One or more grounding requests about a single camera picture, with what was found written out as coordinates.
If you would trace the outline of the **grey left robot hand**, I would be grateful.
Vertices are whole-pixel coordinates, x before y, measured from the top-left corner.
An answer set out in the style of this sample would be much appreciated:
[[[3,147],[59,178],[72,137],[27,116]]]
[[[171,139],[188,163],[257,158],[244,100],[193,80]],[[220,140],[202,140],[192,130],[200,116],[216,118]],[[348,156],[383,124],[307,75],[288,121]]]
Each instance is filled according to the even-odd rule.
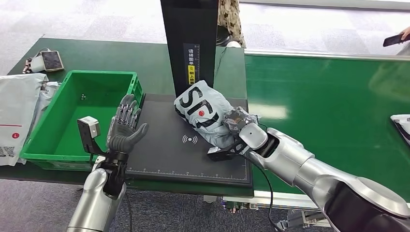
[[[146,135],[149,125],[137,126],[141,109],[137,107],[134,94],[125,95],[111,119],[106,139],[109,152],[129,154],[134,146]]]

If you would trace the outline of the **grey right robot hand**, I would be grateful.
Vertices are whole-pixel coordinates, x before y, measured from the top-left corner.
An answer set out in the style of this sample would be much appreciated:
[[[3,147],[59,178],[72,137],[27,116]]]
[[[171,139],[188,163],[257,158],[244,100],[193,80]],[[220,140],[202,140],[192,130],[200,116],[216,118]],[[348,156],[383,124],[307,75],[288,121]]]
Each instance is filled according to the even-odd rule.
[[[222,123],[236,136],[249,123],[258,125],[259,122],[256,115],[249,114],[243,107],[238,106],[223,116]]]

